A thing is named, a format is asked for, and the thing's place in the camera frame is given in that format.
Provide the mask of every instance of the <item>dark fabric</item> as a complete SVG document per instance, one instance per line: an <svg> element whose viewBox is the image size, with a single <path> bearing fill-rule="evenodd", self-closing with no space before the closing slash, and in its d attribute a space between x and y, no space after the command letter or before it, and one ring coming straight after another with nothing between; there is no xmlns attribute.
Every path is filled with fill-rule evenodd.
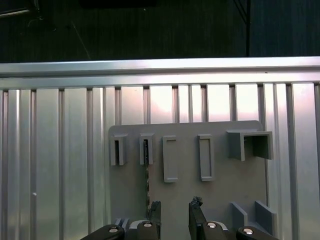
<svg viewBox="0 0 320 240"><path fill-rule="evenodd" d="M232 0L158 0L157 7L82 9L42 0L56 31L28 16L0 19L0 62L244 57ZM319 0L253 0L251 56L320 55Z"/></svg>

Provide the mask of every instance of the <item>gray pegboard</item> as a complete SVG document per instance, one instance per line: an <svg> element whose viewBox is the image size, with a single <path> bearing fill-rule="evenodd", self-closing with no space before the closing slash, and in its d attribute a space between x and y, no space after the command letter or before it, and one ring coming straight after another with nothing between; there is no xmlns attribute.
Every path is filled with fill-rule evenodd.
<svg viewBox="0 0 320 240"><path fill-rule="evenodd" d="M246 138L230 144L228 132L245 133L239 136ZM258 141L268 144L262 148L263 153L256 144L260 135L263 140ZM262 131L258 121L111 127L110 147L117 148L110 149L113 219L141 220L146 215L144 139L152 143L147 146L152 159L148 166L149 196L150 202L162 202L161 238L190 239L188 203L194 196L202 197L207 220L232 228L231 202L235 202L247 214L245 220L236 220L237 224L256 221L256 201L266 204L267 199L265 160L257 156L272 156L272 133ZM233 148L240 151L238 159L230 158Z"/></svg>

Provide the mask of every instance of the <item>silver screw head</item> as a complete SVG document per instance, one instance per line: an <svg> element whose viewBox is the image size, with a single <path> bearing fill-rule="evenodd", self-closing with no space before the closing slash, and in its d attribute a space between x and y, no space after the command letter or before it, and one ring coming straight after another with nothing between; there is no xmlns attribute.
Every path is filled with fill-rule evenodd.
<svg viewBox="0 0 320 240"><path fill-rule="evenodd" d="M214 222L208 222L207 226L211 229L214 229L217 225Z"/></svg>
<svg viewBox="0 0 320 240"><path fill-rule="evenodd" d="M150 227L152 226L152 224L151 224L151 222L145 222L145 223L143 224L143 226L144 226L145 228L150 228Z"/></svg>
<svg viewBox="0 0 320 240"><path fill-rule="evenodd" d="M245 228L245 229L243 229L243 232L244 232L245 234L248 234L248 235L254 234L254 231L252 231L250 228Z"/></svg>
<svg viewBox="0 0 320 240"><path fill-rule="evenodd" d="M118 232L118 229L115 227L115 226L113 226L112 228L110 228L110 230L109 230L109 233L116 233L116 232Z"/></svg>

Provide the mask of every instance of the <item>gray panel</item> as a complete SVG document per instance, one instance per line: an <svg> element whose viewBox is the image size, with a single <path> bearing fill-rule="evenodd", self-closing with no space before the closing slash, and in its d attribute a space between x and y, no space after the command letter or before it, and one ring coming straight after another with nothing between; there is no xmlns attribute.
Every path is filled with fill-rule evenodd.
<svg viewBox="0 0 320 240"><path fill-rule="evenodd" d="M4 63L0 64L1 77L12 74L13 76L22 75L61 75L67 74L107 74L111 71L121 73L141 73L146 70L154 70L159 73L160 70L165 73L168 70L180 70L190 73L192 70L204 72L212 70L240 71L251 70L255 74L258 72L264 75L273 75L270 68L275 68L278 72L288 67L304 70L303 67L317 67L320 64L320 57L237 57L237 58L191 58L191 59L141 59L141 60L116 60L116 61L82 61L82 62L35 62L35 63Z"/></svg>
<svg viewBox="0 0 320 240"><path fill-rule="evenodd" d="M150 87L150 121L152 124L173 122L172 87Z"/></svg>
<svg viewBox="0 0 320 240"><path fill-rule="evenodd" d="M227 133L226 129L262 129L257 121L250 122L210 122L210 123L180 123L180 124L149 124L149 125L125 125L114 126L109 130L109 135L128 134L128 151L131 160L124 167L111 168L111 175L117 182L117 188L112 192L117 201L112 203L114 218L116 214L122 214L122 218L136 217L133 215L140 211L143 215L145 205L136 203L138 192L141 192L142 204L145 201L143 193L145 183L140 182L143 178L143 168L140 165L139 148L135 148L141 133L154 132L154 162L149 165L150 201L161 201L162 229L161 236L164 239L189 239L188 232L188 202L194 196L203 199L203 211L207 219L219 221L227 226L231 225L231 213L229 203L236 201L247 213L251 221L255 219L255 201L266 202L266 176L265 163L263 160L248 155L248 161L240 162L227 158ZM200 154L198 135L200 133L211 134L215 139L215 180L211 182L201 181ZM163 136L176 135L174 149L175 159L168 159L167 163L175 160L177 163L178 180L174 183L164 182L164 171L171 169L166 166L163 158ZM130 205L124 204L123 188L128 186L127 192L133 192L130 196Z"/></svg>
<svg viewBox="0 0 320 240"><path fill-rule="evenodd" d="M20 225L20 91L8 93L8 202L7 237L18 240Z"/></svg>
<svg viewBox="0 0 320 240"><path fill-rule="evenodd" d="M201 87L200 85L191 86L191 98L190 98L190 108L191 108L191 119L192 123L202 122L202 100L201 100Z"/></svg>
<svg viewBox="0 0 320 240"><path fill-rule="evenodd" d="M229 85L208 85L208 122L230 121Z"/></svg>
<svg viewBox="0 0 320 240"><path fill-rule="evenodd" d="M63 190L65 240L88 234L87 90L64 91Z"/></svg>
<svg viewBox="0 0 320 240"><path fill-rule="evenodd" d="M190 121L190 105L189 105L189 86L178 86L179 101L179 123L189 123Z"/></svg>
<svg viewBox="0 0 320 240"><path fill-rule="evenodd" d="M300 239L320 236L315 92L312 83L293 84L296 192Z"/></svg>
<svg viewBox="0 0 320 240"><path fill-rule="evenodd" d="M59 91L36 92L36 238L57 240L59 205Z"/></svg>
<svg viewBox="0 0 320 240"><path fill-rule="evenodd" d="M105 202L105 142L104 142L104 89L92 89L92 230L106 222Z"/></svg>
<svg viewBox="0 0 320 240"><path fill-rule="evenodd" d="M235 85L236 119L259 120L257 84Z"/></svg>
<svg viewBox="0 0 320 240"><path fill-rule="evenodd" d="M105 224L111 224L111 187L110 187L110 165L109 159L109 128L116 124L116 103L115 88L107 87L104 89L104 166L105 166L105 208L106 221Z"/></svg>

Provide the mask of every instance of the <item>metal bar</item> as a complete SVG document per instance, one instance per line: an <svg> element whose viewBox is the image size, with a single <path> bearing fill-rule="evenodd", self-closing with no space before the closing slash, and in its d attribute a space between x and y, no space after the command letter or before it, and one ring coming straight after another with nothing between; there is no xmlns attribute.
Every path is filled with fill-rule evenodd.
<svg viewBox="0 0 320 240"><path fill-rule="evenodd" d="M60 191L58 89L37 90L35 177L36 239L59 239Z"/></svg>
<svg viewBox="0 0 320 240"><path fill-rule="evenodd" d="M19 16L19 15L22 15L22 14L28 14L30 12L31 11L29 9L21 9L21 10L2 12L2 13L0 13L0 19L13 17L13 16Z"/></svg>
<svg viewBox="0 0 320 240"><path fill-rule="evenodd" d="M293 239L292 237L292 213L291 213L291 190L290 190L290 158L288 146L288 109L287 109L287 92L285 84L275 84L274 86L274 122L275 122L275 156L273 171L277 172L279 193L271 192L270 195L278 196L278 222L279 238ZM272 175L272 168L268 168L269 177Z"/></svg>
<svg viewBox="0 0 320 240"><path fill-rule="evenodd" d="M88 234L87 89L66 89L63 108L63 239Z"/></svg>
<svg viewBox="0 0 320 240"><path fill-rule="evenodd" d="M8 205L7 237L20 238L20 91L8 93Z"/></svg>
<svg viewBox="0 0 320 240"><path fill-rule="evenodd" d="M104 89L104 154L109 157L109 128L116 124L116 103L115 88L107 87ZM104 224L111 224L111 188L110 188L110 165L105 164L105 209L106 219Z"/></svg>
<svg viewBox="0 0 320 240"><path fill-rule="evenodd" d="M2 63L0 78L14 77L67 77L103 76L130 74L170 74L230 71L277 71L296 68L295 71L319 70L320 56L310 57L256 57L256 58L194 58L121 61L79 61L79 62L34 62Z"/></svg>
<svg viewBox="0 0 320 240"><path fill-rule="evenodd" d="M92 229L97 230L106 221L105 202L105 143L104 143L104 89L92 89Z"/></svg>
<svg viewBox="0 0 320 240"><path fill-rule="evenodd" d="M1 89L55 89L189 84L320 83L319 71L217 72L173 75L124 75L61 78L0 78Z"/></svg>
<svg viewBox="0 0 320 240"><path fill-rule="evenodd" d="M31 240L31 91L20 91L20 240Z"/></svg>

